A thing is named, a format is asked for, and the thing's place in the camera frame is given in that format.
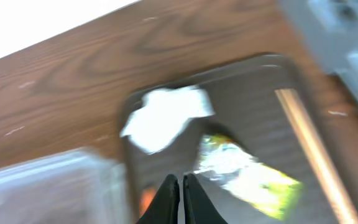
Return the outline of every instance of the dark gray tray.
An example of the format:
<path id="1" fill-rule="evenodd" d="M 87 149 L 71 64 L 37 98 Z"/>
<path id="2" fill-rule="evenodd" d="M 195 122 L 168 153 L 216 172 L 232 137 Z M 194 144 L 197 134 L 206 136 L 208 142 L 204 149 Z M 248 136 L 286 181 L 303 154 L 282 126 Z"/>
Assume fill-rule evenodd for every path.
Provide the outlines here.
<path id="1" fill-rule="evenodd" d="M 124 103 L 121 128 L 129 114 L 142 106 L 142 96 L 148 91 L 199 85 L 208 92 L 216 112 L 210 120 L 229 127 L 262 162 L 304 183 L 298 206 L 285 223 L 338 223 L 274 93 L 279 88 L 296 89 L 307 109 L 312 110 L 316 123 L 300 79 L 298 69 L 286 57 L 259 55 L 134 93 Z M 193 170 L 202 132 L 200 120 L 195 119 L 171 146 L 150 156 L 132 145 L 128 138 L 122 139 L 134 215 L 138 214 L 142 189 L 150 185 L 158 188 L 167 174 L 181 179 L 183 173 Z M 280 223 L 207 179 L 199 177 L 199 180 L 228 223 Z M 183 205 L 180 205 L 178 219 L 179 223 L 184 223 Z"/>

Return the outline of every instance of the white tissue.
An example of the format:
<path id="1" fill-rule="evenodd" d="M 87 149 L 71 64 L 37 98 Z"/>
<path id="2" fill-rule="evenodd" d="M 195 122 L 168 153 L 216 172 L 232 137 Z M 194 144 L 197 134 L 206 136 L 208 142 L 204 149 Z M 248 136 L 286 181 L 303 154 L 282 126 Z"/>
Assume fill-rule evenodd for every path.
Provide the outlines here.
<path id="1" fill-rule="evenodd" d="M 153 90 L 144 95 L 143 102 L 144 107 L 129 116 L 120 136 L 129 136 L 147 154 L 169 146 L 192 118 L 214 114 L 207 92 L 197 86 Z"/>

